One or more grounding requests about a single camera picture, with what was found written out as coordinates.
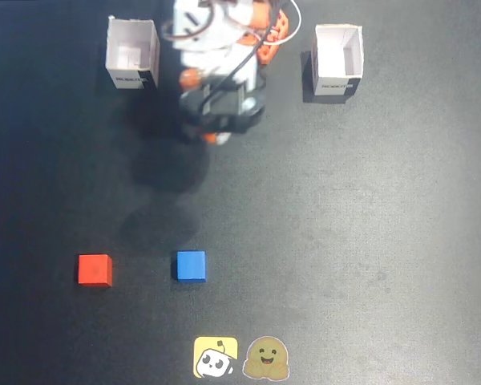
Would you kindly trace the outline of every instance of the orange robot part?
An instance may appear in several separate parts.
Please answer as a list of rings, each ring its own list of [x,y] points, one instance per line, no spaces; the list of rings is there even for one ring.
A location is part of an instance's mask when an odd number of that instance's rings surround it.
[[[276,26],[271,28],[271,32],[267,37],[266,41],[269,43],[275,43],[279,40],[285,39],[289,36],[289,19],[285,15],[285,13],[281,10],[280,14],[278,15],[278,20]],[[239,40],[238,43],[244,44],[245,46],[254,46],[259,41],[258,37],[248,34]],[[280,46],[270,46],[270,45],[263,45],[257,51],[258,61],[261,65],[266,66],[267,64],[271,63],[273,60],[274,55],[278,52]]]
[[[89,287],[112,286],[112,260],[106,254],[79,256],[79,284]]]

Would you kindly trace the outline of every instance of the white box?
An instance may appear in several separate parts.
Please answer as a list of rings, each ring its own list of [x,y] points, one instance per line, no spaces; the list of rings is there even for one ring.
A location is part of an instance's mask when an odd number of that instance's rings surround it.
[[[109,16],[105,67],[116,88],[156,87],[159,61],[159,36],[152,20]]]
[[[313,93],[353,95],[363,76],[362,28],[350,24],[315,26]]]

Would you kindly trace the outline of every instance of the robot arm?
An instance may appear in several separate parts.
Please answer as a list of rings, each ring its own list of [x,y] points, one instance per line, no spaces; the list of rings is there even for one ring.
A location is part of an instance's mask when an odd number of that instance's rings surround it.
[[[265,102],[255,54],[278,12],[269,0],[176,0],[173,34],[165,27],[164,37],[188,67],[180,76],[180,109],[199,135],[245,132],[261,118]],[[246,35],[259,30],[264,35],[246,45]]]

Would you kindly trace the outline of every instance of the emoji sticker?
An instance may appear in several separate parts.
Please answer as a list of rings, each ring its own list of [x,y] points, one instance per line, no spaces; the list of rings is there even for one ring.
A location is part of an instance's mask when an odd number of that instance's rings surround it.
[[[250,379],[283,381],[289,377],[289,352],[278,338],[260,337],[249,346],[242,372]]]
[[[198,379],[233,373],[239,343],[233,337],[198,337],[194,341],[194,375]]]

